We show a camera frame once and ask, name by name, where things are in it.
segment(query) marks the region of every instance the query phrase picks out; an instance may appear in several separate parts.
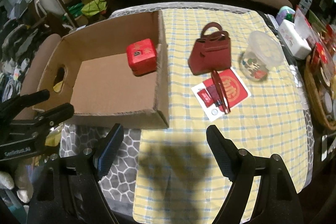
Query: bolt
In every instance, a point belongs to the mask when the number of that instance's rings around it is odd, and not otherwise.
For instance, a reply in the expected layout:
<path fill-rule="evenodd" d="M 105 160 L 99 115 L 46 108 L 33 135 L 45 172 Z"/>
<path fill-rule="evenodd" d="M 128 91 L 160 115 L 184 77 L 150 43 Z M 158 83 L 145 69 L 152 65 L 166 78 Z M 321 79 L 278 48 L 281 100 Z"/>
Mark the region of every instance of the bolt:
<path fill-rule="evenodd" d="M 273 155 L 273 159 L 275 159 L 275 160 L 280 160 L 281 157 L 280 157 L 278 154 L 274 154 L 274 155 Z"/>
<path fill-rule="evenodd" d="M 247 150 L 246 149 L 239 149 L 238 150 L 238 153 L 241 155 L 241 156 L 246 156 L 247 155 Z"/>
<path fill-rule="evenodd" d="M 83 153 L 84 153 L 85 155 L 91 154 L 91 152 L 92 152 L 92 149 L 91 149 L 91 148 L 85 148 L 85 149 L 83 150 Z"/>
<path fill-rule="evenodd" d="M 55 160 L 55 159 L 57 159 L 57 157 L 58 157 L 57 154 L 52 154 L 52 155 L 50 156 L 50 159 L 51 159 L 51 160 Z"/>

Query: red box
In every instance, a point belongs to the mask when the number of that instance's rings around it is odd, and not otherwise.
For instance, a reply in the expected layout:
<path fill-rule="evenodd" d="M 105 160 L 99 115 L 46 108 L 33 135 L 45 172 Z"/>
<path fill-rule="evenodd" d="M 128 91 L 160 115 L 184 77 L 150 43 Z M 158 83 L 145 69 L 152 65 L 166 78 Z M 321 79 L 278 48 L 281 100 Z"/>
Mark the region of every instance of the red box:
<path fill-rule="evenodd" d="M 156 71 L 156 49 L 149 38 L 129 45 L 126 54 L 135 76 Z"/>

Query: yellow tablecloth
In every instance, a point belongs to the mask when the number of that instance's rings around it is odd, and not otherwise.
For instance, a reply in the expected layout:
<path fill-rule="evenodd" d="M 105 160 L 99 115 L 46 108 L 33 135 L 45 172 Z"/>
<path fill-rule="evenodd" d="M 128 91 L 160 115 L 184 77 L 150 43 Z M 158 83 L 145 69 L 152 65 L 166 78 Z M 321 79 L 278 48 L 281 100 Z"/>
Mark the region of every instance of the yellow tablecloth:
<path fill-rule="evenodd" d="M 299 192 L 307 175 L 305 119 L 293 75 L 286 61 L 267 81 L 248 80 L 238 59 L 254 30 L 273 33 L 256 12 L 243 15 L 210 10 L 164 10 L 168 44 L 170 128 L 143 130 L 133 217 L 140 223 L 212 223 L 231 182 L 219 170 L 206 142 L 212 124 L 191 91 L 210 77 L 193 76 L 188 57 L 202 28 L 215 21 L 231 37 L 232 66 L 252 96 L 213 122 L 225 138 L 253 155 L 283 158 Z M 251 217 L 260 178 L 256 177 L 242 222 Z"/>

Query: wicker basket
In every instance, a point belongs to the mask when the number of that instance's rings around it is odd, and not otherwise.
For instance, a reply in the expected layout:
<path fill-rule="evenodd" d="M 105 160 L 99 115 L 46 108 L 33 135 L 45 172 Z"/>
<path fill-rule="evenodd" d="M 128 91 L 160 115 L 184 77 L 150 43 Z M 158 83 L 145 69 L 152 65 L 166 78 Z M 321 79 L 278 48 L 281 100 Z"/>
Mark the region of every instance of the wicker basket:
<path fill-rule="evenodd" d="M 330 130 L 336 130 L 336 121 L 329 122 L 327 117 L 324 113 L 322 102 L 319 97 L 319 93 L 317 91 L 317 87 L 313 78 L 313 75 L 310 71 L 310 58 L 311 56 L 308 55 L 306 60 L 306 68 L 304 70 L 304 83 L 307 90 L 307 95 L 310 102 L 310 110 L 313 112 L 314 117 L 320 124 Z"/>

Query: maroon bag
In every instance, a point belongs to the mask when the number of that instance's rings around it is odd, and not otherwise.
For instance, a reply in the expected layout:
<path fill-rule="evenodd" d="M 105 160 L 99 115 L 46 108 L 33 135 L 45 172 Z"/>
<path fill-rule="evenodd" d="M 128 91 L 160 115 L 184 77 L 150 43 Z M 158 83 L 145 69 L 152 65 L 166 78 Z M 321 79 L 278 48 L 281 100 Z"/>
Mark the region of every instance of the maroon bag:
<path fill-rule="evenodd" d="M 216 27 L 219 31 L 209 35 L 207 29 Z M 209 73 L 211 70 L 225 70 L 231 67 L 231 39 L 227 31 L 216 22 L 207 24 L 201 37 L 195 41 L 188 59 L 188 65 L 193 75 Z"/>

